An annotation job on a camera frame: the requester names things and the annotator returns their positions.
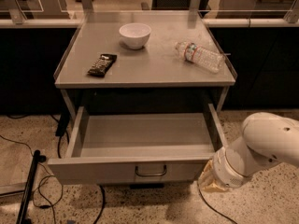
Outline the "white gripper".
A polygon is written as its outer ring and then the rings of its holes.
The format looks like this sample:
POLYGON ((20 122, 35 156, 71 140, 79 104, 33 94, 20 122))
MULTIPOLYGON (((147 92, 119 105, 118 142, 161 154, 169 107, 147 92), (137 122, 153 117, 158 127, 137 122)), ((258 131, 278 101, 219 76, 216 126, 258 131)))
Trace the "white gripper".
POLYGON ((233 169, 225 154, 225 148, 219 149, 212 160, 206 163, 197 184, 205 192, 226 192, 237 189, 250 181, 250 177, 243 176, 233 169))

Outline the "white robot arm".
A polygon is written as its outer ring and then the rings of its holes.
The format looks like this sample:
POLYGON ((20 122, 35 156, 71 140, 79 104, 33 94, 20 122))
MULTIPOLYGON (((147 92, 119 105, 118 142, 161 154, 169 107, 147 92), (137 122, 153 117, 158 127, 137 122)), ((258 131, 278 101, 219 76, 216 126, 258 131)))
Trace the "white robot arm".
POLYGON ((243 121, 241 135, 207 162, 198 187, 207 192, 237 189, 254 174, 282 162, 299 166, 299 122, 272 113, 254 113, 243 121))

